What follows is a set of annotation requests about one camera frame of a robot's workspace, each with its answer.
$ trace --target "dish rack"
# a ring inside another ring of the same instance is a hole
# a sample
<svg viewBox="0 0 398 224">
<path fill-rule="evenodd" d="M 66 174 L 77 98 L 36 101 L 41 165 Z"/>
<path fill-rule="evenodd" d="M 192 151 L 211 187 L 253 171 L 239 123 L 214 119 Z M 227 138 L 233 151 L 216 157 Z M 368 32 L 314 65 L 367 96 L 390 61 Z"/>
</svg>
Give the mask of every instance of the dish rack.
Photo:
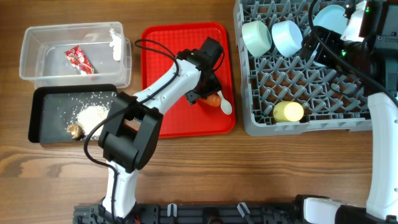
<svg viewBox="0 0 398 224">
<path fill-rule="evenodd" d="M 314 7 L 315 15 L 332 4 L 344 6 L 349 1 L 325 1 Z M 234 26 L 236 45 L 241 62 L 241 96 L 244 128 L 251 136 L 301 134 L 306 131 L 347 129 L 372 130 L 367 98 L 360 89 L 353 97 L 334 90 L 350 93 L 361 84 L 354 76 L 340 76 L 333 80 L 335 70 L 319 67 L 300 58 L 300 52 L 283 57 L 272 44 L 270 51 L 253 57 L 243 42 L 242 25 L 262 21 L 271 31 L 277 22 L 293 21 L 306 36 L 310 33 L 308 8 L 311 1 L 236 0 Z M 281 101 L 296 101 L 304 108 L 304 117 L 297 122 L 276 123 L 272 110 Z"/>
</svg>

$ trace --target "spoon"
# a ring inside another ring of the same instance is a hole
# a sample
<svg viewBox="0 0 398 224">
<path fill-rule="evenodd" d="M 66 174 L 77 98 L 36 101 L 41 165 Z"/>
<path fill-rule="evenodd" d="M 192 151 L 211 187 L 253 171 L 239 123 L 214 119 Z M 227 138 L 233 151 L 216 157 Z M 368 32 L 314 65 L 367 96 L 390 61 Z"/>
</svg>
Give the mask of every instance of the spoon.
<svg viewBox="0 0 398 224">
<path fill-rule="evenodd" d="M 231 114 L 232 113 L 231 103 L 224 98 L 221 91 L 218 91 L 217 94 L 221 98 L 221 110 L 224 112 L 224 114 L 227 115 Z"/>
</svg>

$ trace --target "candy wrapper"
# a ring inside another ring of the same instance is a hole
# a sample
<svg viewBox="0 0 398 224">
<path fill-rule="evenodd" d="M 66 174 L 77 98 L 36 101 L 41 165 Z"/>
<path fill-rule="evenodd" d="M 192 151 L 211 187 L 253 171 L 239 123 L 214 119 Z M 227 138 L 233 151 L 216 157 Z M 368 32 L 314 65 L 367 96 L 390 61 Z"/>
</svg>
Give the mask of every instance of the candy wrapper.
<svg viewBox="0 0 398 224">
<path fill-rule="evenodd" d="M 94 67 L 79 46 L 65 52 L 65 56 L 80 75 L 94 74 Z"/>
</svg>

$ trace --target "clear plastic bin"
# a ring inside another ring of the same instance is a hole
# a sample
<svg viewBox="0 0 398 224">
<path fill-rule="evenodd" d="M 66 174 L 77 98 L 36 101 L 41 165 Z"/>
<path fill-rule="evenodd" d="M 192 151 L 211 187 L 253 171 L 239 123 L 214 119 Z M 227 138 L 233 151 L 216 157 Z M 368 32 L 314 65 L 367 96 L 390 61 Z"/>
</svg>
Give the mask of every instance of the clear plastic bin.
<svg viewBox="0 0 398 224">
<path fill-rule="evenodd" d="M 120 61 L 113 59 L 113 47 L 109 46 L 110 28 L 124 39 Z M 76 45 L 94 66 L 95 74 L 79 75 L 65 57 Z M 120 22 L 40 26 L 25 32 L 19 76 L 32 81 L 36 88 L 105 83 L 124 88 L 130 84 L 131 67 L 131 45 Z"/>
</svg>

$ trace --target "wooden tabletop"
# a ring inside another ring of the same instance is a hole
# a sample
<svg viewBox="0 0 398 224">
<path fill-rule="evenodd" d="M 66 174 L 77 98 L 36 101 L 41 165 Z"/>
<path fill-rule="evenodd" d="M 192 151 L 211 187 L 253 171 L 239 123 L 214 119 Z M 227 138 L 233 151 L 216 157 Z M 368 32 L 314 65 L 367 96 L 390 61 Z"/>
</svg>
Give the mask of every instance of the wooden tabletop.
<svg viewBox="0 0 398 224">
<path fill-rule="evenodd" d="M 243 128 L 234 0 L 0 2 L 0 222 L 71 223 L 73 206 L 97 203 L 107 170 L 91 163 L 81 143 L 41 146 L 27 139 L 34 86 L 19 77 L 30 26 L 119 21 L 136 40 L 146 27 L 217 21 L 228 31 L 237 123 L 228 134 L 160 140 L 141 170 L 139 203 L 283 202 L 317 194 L 364 206 L 372 171 L 371 132 L 314 131 L 253 138 Z M 134 50 L 132 84 L 141 89 Z M 102 151 L 93 144 L 98 159 Z"/>
</svg>

